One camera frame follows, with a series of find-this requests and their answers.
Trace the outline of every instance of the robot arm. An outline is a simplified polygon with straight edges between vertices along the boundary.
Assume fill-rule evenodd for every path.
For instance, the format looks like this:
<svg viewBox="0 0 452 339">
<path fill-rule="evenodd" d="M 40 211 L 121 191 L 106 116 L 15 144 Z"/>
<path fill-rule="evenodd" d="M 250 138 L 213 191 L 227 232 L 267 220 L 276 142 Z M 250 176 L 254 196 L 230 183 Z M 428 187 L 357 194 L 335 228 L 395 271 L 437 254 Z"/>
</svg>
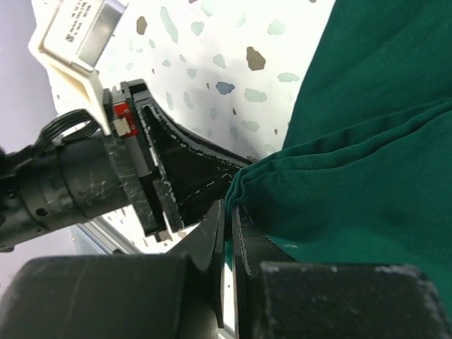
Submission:
<svg viewBox="0 0 452 339">
<path fill-rule="evenodd" d="M 145 234 L 160 240 L 167 227 L 199 222 L 249 164 L 176 125 L 143 81 L 105 90 L 103 103 L 109 136 L 79 110 L 45 126 L 34 145 L 3 154 L 1 251 L 129 204 Z"/>
</svg>

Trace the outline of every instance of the black plastic part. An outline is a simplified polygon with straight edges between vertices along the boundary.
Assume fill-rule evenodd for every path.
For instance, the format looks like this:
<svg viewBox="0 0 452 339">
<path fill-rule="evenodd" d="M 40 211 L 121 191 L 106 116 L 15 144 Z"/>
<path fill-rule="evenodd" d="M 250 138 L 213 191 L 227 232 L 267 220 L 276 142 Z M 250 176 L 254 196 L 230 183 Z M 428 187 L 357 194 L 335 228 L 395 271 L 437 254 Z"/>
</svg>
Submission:
<svg viewBox="0 0 452 339">
<path fill-rule="evenodd" d="M 166 230 L 166 225 L 155 219 L 150 201 L 139 179 L 137 168 L 133 163 L 131 150 L 127 147 L 126 141 L 120 138 L 116 132 L 114 126 L 116 115 L 113 104 L 112 93 L 109 90 L 104 90 L 104 109 L 112 130 L 112 135 L 106 137 L 104 140 L 105 147 L 108 150 L 114 171 L 121 182 L 129 203 L 133 206 L 141 222 L 141 227 L 145 235 L 158 234 Z"/>
<path fill-rule="evenodd" d="M 169 254 L 188 254 L 197 269 L 209 282 L 210 296 L 218 327 L 223 328 L 224 267 L 225 267 L 225 204 L 216 201 L 197 228 L 173 247 Z"/>
<path fill-rule="evenodd" d="M 236 338 L 254 338 L 251 317 L 255 305 L 251 303 L 251 296 L 255 288 L 254 281 L 261 272 L 261 263 L 263 261 L 295 262 L 295 260 L 254 226 L 248 213 L 241 206 L 236 206 L 232 211 L 232 248 Z"/>
<path fill-rule="evenodd" d="M 189 235 L 168 254 L 29 262 L 0 305 L 0 338 L 217 339 L 222 211 L 210 209 L 198 248 Z"/>
<path fill-rule="evenodd" d="M 152 173 L 142 178 L 148 183 L 143 188 L 151 210 L 165 213 L 173 232 L 199 222 L 250 162 L 175 124 L 143 81 L 122 83 L 121 88 L 139 121 L 142 153 L 153 161 L 148 164 Z"/>
<path fill-rule="evenodd" d="M 298 263 L 232 216 L 236 338 L 452 338 L 434 284 L 412 266 Z"/>
<path fill-rule="evenodd" d="M 67 143 L 0 180 L 0 249 L 128 204 L 103 139 Z"/>
</svg>

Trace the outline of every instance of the white plastic part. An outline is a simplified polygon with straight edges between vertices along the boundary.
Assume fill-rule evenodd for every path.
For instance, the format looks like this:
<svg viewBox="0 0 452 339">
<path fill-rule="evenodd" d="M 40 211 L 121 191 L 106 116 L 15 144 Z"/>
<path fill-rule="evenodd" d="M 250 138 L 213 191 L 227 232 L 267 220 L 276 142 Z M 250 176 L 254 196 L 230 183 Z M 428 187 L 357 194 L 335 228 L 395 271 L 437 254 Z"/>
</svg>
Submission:
<svg viewBox="0 0 452 339">
<path fill-rule="evenodd" d="M 70 86 L 71 99 L 86 109 L 106 136 L 111 130 L 94 67 L 125 9 L 118 0 L 63 0 L 28 44 L 41 65 Z"/>
</svg>

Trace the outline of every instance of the gray wall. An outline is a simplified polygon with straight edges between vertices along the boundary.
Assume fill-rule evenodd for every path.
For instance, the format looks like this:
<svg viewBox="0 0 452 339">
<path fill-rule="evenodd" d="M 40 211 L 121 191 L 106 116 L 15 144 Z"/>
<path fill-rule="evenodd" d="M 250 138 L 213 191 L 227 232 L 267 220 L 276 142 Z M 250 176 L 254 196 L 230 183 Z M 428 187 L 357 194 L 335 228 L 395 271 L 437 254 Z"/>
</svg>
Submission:
<svg viewBox="0 0 452 339">
<path fill-rule="evenodd" d="M 0 147 L 6 152 L 33 143 L 40 129 L 57 115 L 47 73 L 28 52 L 34 30 L 29 1 L 1 0 Z M 65 229 L 21 244 L 11 254 L 0 254 L 0 295 L 31 258 L 75 253 L 71 233 Z"/>
</svg>

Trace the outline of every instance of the teal fabric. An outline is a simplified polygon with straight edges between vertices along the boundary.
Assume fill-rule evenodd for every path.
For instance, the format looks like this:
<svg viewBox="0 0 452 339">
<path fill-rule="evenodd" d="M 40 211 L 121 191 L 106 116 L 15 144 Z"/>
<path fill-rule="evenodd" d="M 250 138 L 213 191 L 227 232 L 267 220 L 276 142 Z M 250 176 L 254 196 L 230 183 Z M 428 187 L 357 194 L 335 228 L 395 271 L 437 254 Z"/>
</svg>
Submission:
<svg viewBox="0 0 452 339">
<path fill-rule="evenodd" d="M 452 311 L 452 1 L 338 0 L 285 148 L 234 178 L 299 261 L 409 263 Z"/>
</svg>

